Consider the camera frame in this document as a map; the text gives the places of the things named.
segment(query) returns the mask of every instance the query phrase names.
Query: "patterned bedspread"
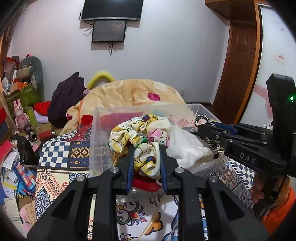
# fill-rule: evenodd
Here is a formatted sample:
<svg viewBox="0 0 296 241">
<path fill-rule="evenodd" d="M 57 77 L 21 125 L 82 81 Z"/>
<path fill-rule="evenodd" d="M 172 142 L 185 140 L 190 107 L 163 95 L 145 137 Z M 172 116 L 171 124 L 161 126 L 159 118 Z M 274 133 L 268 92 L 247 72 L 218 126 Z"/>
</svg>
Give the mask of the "patterned bedspread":
<svg viewBox="0 0 296 241">
<path fill-rule="evenodd" d="M 36 180 L 36 219 L 46 211 L 61 192 L 78 176 L 88 177 L 91 126 L 47 141 L 39 160 Z M 254 172 L 229 160 L 213 173 L 250 209 L 249 193 Z M 208 240 L 207 222 L 200 196 L 204 238 Z M 88 239 L 92 240 L 93 218 L 90 216 Z M 118 237 L 120 241 L 161 240 L 176 241 L 178 235 L 178 196 L 160 195 L 150 199 L 117 205 Z"/>
</svg>

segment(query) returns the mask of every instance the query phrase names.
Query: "dark purple jacket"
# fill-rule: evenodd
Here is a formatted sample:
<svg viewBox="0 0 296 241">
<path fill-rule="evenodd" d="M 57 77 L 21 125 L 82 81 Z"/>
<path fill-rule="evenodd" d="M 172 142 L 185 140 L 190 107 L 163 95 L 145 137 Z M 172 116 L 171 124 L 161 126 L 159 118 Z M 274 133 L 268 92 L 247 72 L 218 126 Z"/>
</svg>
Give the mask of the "dark purple jacket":
<svg viewBox="0 0 296 241">
<path fill-rule="evenodd" d="M 52 101 L 47 110 L 48 121 L 56 128 L 62 128 L 68 122 L 67 110 L 83 98 L 84 78 L 79 72 L 74 73 L 65 81 L 60 82 L 52 95 Z"/>
</svg>

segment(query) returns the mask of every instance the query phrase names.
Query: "beige blanket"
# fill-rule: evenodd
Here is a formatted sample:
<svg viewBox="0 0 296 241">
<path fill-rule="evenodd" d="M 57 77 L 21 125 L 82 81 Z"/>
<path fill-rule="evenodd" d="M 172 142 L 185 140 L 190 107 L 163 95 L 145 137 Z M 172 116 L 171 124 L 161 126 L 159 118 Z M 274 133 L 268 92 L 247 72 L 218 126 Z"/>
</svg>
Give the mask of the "beige blanket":
<svg viewBox="0 0 296 241">
<path fill-rule="evenodd" d="M 104 84 L 92 89 L 75 106 L 68 109 L 72 119 L 63 128 L 61 134 L 78 128 L 83 115 L 94 115 L 95 107 L 127 107 L 138 105 L 160 104 L 150 100 L 148 94 L 157 94 L 162 103 L 185 104 L 184 100 L 174 88 L 153 80 L 130 79 Z"/>
</svg>

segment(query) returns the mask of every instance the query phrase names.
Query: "red thermos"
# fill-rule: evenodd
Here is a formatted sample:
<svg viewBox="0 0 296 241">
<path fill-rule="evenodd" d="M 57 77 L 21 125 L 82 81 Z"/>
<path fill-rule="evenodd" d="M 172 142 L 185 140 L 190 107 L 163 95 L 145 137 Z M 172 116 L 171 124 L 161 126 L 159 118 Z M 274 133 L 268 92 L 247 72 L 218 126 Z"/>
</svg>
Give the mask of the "red thermos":
<svg viewBox="0 0 296 241">
<path fill-rule="evenodd" d="M 57 133 L 55 131 L 45 131 L 39 134 L 39 139 L 41 142 L 45 142 L 56 136 L 57 136 Z"/>
</svg>

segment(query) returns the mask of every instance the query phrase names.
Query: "door panel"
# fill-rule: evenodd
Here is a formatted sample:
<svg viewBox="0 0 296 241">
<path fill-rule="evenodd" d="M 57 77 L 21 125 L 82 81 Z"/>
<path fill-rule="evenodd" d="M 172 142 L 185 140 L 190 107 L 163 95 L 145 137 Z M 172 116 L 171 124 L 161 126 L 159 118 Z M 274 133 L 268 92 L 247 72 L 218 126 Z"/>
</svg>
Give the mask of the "door panel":
<svg viewBox="0 0 296 241">
<path fill-rule="evenodd" d="M 233 123 L 242 104 L 253 68 L 256 48 L 256 26 L 231 23 L 229 57 L 213 104 L 217 117 Z"/>
</svg>

